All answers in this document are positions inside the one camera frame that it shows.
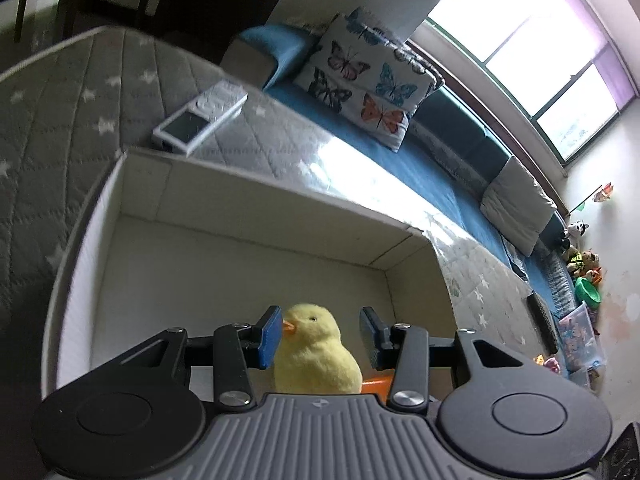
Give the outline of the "green plastic bowl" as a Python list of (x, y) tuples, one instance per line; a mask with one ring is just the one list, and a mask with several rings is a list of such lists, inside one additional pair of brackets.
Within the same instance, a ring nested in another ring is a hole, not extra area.
[(601, 295), (597, 287), (586, 278), (578, 278), (575, 281), (575, 296), (579, 302), (583, 302), (591, 310), (598, 310), (601, 304)]

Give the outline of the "yellow plush chick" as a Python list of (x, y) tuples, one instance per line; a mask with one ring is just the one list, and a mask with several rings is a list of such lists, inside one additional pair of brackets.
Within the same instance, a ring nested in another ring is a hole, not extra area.
[(340, 329), (328, 309), (296, 304), (284, 312), (273, 380), (278, 393), (361, 392), (360, 366), (342, 343)]

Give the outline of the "grey quilted star cover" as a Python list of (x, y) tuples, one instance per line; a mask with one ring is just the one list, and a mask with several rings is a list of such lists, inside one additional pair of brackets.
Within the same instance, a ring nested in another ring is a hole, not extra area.
[[(166, 115), (222, 76), (214, 64), (123, 28), (45, 50), (1, 78), (1, 361), (38, 364), (54, 274), (89, 191), (124, 148), (151, 145)], [(325, 128), (250, 92), (241, 115), (198, 151), (206, 162), (362, 204), (423, 198)], [(527, 285), (426, 201), (456, 318), (538, 352)]]

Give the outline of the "white remote control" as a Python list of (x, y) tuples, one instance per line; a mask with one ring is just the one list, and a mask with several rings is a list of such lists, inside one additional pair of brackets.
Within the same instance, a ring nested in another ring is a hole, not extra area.
[(161, 122), (153, 130), (152, 140), (166, 152), (190, 156), (242, 112), (247, 98), (243, 86), (220, 80)]

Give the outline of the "window with green frame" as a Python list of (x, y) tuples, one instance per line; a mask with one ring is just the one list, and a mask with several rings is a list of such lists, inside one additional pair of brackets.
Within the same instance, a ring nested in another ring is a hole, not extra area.
[(561, 166), (638, 94), (586, 0), (439, 0), (411, 38), (460, 79), (486, 78)]

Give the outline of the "white folded cushion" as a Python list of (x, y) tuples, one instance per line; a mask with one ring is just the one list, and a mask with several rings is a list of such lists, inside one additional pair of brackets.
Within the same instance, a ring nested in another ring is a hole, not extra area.
[(525, 257), (557, 211), (554, 201), (516, 157), (510, 157), (480, 201), (487, 220)]

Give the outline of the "open cardboard box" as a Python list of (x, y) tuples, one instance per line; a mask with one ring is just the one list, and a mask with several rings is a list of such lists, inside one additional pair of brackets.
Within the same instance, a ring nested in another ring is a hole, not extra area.
[(426, 213), (131, 150), (89, 192), (43, 335), (49, 394), (166, 328), (205, 336), (270, 306), (328, 308), (361, 366), (359, 311), (449, 337), (454, 309)]

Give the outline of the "blue sofa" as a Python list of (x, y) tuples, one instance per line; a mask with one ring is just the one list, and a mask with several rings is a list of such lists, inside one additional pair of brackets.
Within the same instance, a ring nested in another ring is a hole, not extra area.
[(575, 309), (573, 282), (558, 253), (564, 236), (561, 217), (552, 214), (533, 253), (526, 256), (509, 248), (480, 211), (486, 188), (511, 154), (477, 114), (447, 88), (439, 88), (419, 107), (399, 151), (392, 152), (296, 86), (295, 77), (319, 49), (318, 38), (306, 30), (257, 26), (232, 41), (221, 66), (325, 128), (412, 188), (532, 286), (556, 318)]

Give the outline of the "butterfly print pillow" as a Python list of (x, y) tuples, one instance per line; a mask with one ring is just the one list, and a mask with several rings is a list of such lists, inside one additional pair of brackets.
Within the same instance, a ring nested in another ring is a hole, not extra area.
[(412, 116), (444, 78), (352, 13), (333, 19), (294, 84), (397, 152)]

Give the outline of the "pile of plush toys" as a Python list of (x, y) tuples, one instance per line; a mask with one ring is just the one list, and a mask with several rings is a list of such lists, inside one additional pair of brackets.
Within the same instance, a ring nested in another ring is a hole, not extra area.
[(589, 283), (598, 286), (602, 281), (599, 256), (591, 250), (578, 247), (588, 228), (588, 223), (578, 220), (565, 229), (561, 240), (562, 258), (573, 281), (585, 278)]

